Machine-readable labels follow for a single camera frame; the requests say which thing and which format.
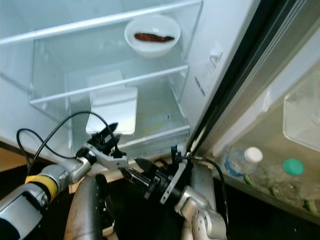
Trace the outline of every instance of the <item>green bottle cap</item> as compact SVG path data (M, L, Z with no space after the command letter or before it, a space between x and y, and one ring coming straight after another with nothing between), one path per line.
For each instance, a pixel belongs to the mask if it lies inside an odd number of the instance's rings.
M304 173L304 164L296 158L290 158L283 163L283 169L287 174L299 176Z

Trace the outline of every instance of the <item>sausage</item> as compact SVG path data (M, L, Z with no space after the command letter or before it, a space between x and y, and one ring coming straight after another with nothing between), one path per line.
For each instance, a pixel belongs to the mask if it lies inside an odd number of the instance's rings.
M137 32L136 34L134 34L134 37L141 41L158 43L165 43L175 39L173 36L158 36L156 34L143 32Z

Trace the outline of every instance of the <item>white bottle cap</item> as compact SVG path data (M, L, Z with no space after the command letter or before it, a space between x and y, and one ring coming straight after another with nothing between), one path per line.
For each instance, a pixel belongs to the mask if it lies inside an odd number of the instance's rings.
M244 151L244 157L248 162L256 164L262 160L263 154L259 148L252 146Z

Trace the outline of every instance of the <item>white bowl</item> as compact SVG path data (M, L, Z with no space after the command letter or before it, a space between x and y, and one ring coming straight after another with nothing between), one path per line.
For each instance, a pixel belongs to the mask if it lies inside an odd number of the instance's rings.
M171 36L174 40L167 42L141 41L135 38L136 33L156 34L161 37ZM153 15L138 18L128 23L124 30L126 42L138 54L146 58L157 58L166 55L177 44L181 35L179 25L172 18L164 15Z

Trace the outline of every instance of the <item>yellow ring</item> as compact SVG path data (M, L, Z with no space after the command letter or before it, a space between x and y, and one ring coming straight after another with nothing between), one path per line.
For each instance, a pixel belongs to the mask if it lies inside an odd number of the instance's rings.
M58 188L55 181L53 181L50 177L44 175L27 176L24 183L27 184L29 182L38 182L45 185L50 192L51 201L56 197Z

